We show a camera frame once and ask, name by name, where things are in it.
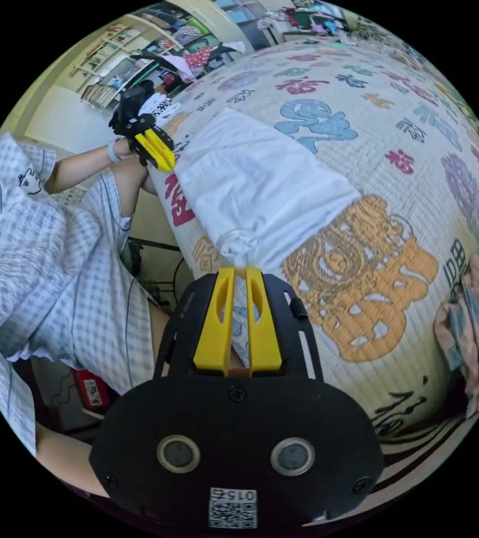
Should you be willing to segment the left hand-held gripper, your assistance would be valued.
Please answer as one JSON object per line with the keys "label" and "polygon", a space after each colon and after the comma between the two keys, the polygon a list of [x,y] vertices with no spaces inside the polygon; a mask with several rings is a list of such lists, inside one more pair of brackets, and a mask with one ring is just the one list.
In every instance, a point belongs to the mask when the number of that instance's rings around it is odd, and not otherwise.
{"label": "left hand-held gripper", "polygon": [[174,167],[174,142],[156,125],[153,115],[143,114],[135,118],[119,119],[114,114],[109,127],[116,135],[128,140],[129,148],[137,154],[141,165]]}

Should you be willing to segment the person's left hand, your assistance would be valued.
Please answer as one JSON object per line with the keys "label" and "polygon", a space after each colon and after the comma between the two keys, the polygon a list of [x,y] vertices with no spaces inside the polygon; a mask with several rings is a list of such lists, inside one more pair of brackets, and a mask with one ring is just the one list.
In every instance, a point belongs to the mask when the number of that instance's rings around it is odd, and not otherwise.
{"label": "person's left hand", "polygon": [[138,154],[131,148],[129,139],[125,137],[114,142],[114,153],[120,161],[138,158]]}

